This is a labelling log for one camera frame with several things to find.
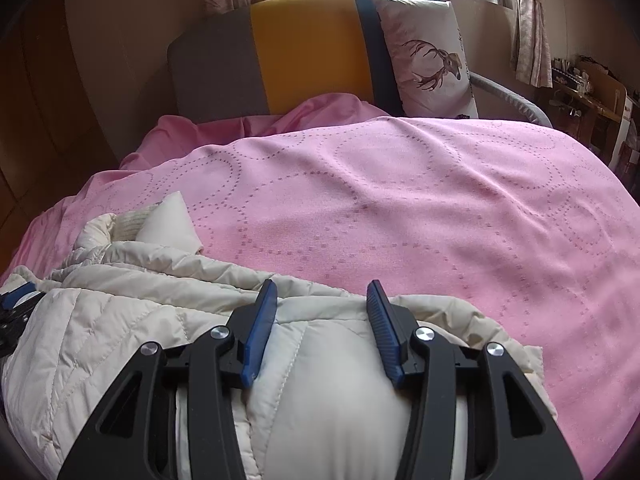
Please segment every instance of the white jacket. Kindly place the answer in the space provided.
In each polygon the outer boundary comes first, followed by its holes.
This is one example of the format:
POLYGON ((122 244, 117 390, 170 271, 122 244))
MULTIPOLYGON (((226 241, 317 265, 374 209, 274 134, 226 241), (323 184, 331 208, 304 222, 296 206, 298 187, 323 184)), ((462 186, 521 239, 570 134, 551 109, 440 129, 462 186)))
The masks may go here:
MULTIPOLYGON (((0 292, 25 280, 47 295, 2 368, 16 439, 53 479, 92 409, 145 341, 193 342, 252 303, 262 282, 278 287, 276 325, 234 418, 248 479, 392 479, 410 404, 387 379, 363 296, 143 242, 112 242, 115 215, 89 222, 48 280, 18 267, 0 292)), ((378 278, 384 285, 384 276, 378 278)), ((555 415, 542 387, 542 352, 522 346, 466 301, 398 296, 421 325, 480 348, 501 342, 555 415)), ((188 475, 186 410, 178 396, 180 478, 188 475)), ((458 399, 460 415, 466 411, 458 399)), ((456 417, 454 478, 465 468, 466 417, 456 417)))

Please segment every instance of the bed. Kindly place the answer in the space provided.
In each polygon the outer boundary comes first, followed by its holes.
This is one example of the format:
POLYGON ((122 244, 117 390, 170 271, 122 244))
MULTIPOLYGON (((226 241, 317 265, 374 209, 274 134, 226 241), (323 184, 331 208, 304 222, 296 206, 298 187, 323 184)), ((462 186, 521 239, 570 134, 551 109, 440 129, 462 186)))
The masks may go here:
POLYGON ((181 116, 34 220, 12 266, 43 277, 85 222, 181 190, 207 256, 353 292, 377 277, 390 295, 456 296, 542 346, 558 424, 595 478, 640 412, 638 206, 482 78, 537 124, 403 118, 369 0, 321 2, 263 2, 178 38, 181 116))

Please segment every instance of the pink bedsheet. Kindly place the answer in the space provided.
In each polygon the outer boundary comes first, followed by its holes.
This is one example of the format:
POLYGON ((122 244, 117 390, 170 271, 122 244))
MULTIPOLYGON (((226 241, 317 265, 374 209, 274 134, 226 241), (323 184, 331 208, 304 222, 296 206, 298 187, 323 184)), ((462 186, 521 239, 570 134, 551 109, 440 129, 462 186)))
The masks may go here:
POLYGON ((282 118, 164 117, 121 170, 34 220, 13 263, 43 276, 87 220, 175 190, 207 256, 361 294, 378 278, 389 294, 457 296, 543 346, 586 480, 640 412, 640 209, 565 134, 390 118, 338 94, 282 118), (231 142, 249 136, 267 137, 231 142))

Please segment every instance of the wall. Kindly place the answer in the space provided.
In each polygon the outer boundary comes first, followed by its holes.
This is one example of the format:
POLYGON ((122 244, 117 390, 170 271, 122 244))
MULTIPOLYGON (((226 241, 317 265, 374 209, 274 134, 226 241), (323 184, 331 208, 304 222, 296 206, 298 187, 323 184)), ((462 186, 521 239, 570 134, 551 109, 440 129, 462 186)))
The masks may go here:
POLYGON ((0 269, 30 221, 116 160, 84 93, 64 0, 32 0, 0 42, 0 269))
MULTIPOLYGON (((481 0, 451 0, 469 67, 528 98, 510 67, 515 12, 481 0)), ((542 0, 554 57, 587 54, 640 88, 640 46, 608 0, 542 0)), ((203 0, 66 0, 78 69, 118 158, 134 150, 162 114, 175 113, 166 48, 204 15, 203 0)), ((521 119, 476 92, 484 118, 521 119)))

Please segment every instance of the silver screw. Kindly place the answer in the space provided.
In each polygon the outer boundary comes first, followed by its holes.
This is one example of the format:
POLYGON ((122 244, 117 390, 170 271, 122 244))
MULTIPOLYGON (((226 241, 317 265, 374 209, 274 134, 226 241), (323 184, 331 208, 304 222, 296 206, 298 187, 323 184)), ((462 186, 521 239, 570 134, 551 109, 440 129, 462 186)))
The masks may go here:
POLYGON ((436 337, 436 333, 427 326, 421 326, 415 330, 415 336, 420 341, 431 341, 434 337, 436 337))
POLYGON ((140 347, 140 353, 142 355, 153 355, 158 351, 158 345, 156 343, 144 343, 140 347))
POLYGON ((211 329, 211 332, 209 332, 213 339, 226 339, 230 333, 229 329, 224 325, 215 326, 211 329))
POLYGON ((504 354, 504 346, 502 346, 500 343, 489 343, 486 346, 486 351, 489 352, 489 354, 491 354, 492 356, 500 357, 502 354, 504 354))

